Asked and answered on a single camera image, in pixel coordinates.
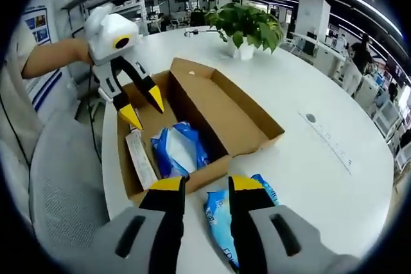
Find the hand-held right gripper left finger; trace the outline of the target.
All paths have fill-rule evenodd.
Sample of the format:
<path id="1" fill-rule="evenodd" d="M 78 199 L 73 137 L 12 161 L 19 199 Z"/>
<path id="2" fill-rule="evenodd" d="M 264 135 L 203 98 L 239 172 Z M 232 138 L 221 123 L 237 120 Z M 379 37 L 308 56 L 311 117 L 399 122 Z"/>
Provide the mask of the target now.
<path id="1" fill-rule="evenodd" d="M 184 234 L 186 177 L 165 178 L 95 233 L 82 273 L 175 273 Z"/>

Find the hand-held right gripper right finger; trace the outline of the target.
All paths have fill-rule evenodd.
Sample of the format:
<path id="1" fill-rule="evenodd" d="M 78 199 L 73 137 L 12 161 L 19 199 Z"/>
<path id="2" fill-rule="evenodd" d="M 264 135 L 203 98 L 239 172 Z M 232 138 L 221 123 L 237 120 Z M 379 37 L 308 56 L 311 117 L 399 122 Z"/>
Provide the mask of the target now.
<path id="1" fill-rule="evenodd" d="M 325 246 L 313 225 L 275 205 L 253 178 L 229 177 L 229 205 L 240 273 L 354 273 L 360 264 Z"/>

